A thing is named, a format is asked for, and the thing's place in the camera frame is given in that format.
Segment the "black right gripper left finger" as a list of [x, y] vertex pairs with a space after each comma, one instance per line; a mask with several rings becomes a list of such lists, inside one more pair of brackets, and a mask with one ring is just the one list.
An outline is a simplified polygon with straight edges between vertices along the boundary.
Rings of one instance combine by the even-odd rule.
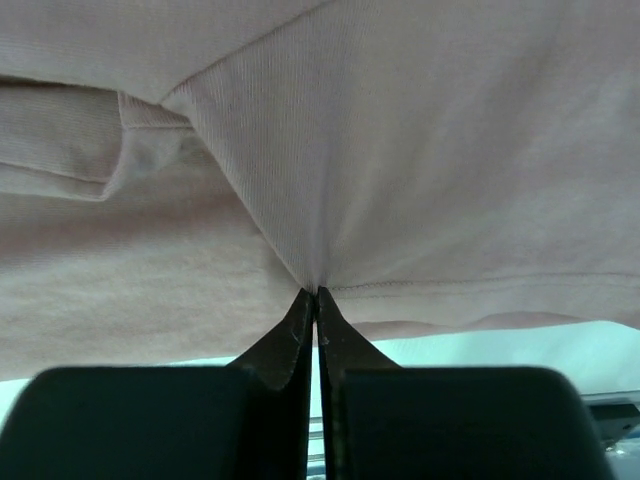
[[19, 395], [5, 479], [302, 479], [314, 299], [217, 366], [60, 367]]

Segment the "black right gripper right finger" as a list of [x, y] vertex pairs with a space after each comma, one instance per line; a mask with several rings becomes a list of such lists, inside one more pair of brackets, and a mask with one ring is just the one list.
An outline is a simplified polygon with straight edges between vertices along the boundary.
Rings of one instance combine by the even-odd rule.
[[610, 479], [592, 417], [540, 367], [408, 368], [316, 296], [330, 479]]

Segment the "dusty pink t-shirt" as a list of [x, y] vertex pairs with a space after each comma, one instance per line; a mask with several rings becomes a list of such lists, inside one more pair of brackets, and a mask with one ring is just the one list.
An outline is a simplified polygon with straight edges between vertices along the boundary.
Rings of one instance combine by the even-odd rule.
[[635, 1], [5, 1], [1, 376], [639, 324]]

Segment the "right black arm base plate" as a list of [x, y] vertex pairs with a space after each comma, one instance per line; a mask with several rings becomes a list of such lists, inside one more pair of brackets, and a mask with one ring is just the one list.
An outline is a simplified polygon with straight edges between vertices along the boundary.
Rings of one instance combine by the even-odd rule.
[[583, 395], [605, 450], [639, 438], [639, 391]]

